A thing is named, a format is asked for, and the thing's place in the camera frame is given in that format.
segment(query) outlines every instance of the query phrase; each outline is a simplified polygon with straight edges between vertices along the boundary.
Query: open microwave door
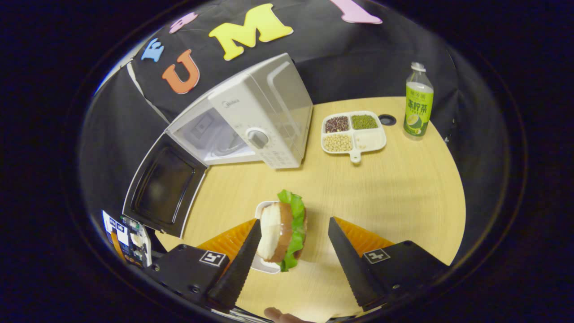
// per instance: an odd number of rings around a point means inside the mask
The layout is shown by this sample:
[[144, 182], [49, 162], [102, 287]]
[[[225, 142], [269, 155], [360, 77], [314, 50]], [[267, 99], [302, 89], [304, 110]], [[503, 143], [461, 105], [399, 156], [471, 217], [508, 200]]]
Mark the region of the open microwave door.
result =
[[207, 166], [163, 133], [135, 173], [123, 214], [181, 238]]

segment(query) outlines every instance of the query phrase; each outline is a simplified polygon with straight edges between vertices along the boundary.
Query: bottle cap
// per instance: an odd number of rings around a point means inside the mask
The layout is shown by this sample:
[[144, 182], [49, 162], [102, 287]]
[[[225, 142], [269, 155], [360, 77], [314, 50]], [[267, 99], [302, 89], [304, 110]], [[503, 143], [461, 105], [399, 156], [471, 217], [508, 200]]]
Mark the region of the bottle cap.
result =
[[410, 64], [410, 67], [415, 71], [426, 72], [425, 66], [415, 61]]

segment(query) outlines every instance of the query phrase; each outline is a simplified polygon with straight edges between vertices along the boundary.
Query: human hand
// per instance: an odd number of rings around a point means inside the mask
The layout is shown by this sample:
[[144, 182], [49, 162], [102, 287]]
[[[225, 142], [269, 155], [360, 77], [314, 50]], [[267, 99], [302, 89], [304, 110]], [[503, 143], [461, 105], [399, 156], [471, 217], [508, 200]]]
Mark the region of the human hand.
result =
[[303, 321], [302, 319], [291, 314], [283, 314], [280, 310], [274, 307], [268, 307], [263, 311], [263, 314], [275, 323], [313, 323], [310, 321]]

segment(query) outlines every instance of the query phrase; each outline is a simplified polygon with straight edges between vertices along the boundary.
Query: microwave control knob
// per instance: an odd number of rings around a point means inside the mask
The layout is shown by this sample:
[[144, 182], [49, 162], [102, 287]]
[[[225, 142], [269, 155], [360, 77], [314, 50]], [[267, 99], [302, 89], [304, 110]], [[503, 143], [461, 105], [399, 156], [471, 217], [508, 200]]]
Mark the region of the microwave control knob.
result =
[[258, 149], [262, 149], [269, 142], [267, 135], [258, 130], [249, 131], [247, 133], [247, 139]]

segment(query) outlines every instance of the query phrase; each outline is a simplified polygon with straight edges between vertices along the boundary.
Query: microwave oven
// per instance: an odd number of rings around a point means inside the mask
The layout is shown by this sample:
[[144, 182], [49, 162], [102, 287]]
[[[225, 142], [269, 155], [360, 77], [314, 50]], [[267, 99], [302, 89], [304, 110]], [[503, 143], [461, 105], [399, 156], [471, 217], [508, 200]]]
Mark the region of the microwave oven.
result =
[[287, 53], [224, 80], [165, 129], [139, 165], [123, 214], [182, 237], [210, 165], [263, 161], [297, 168], [305, 155], [313, 103]]

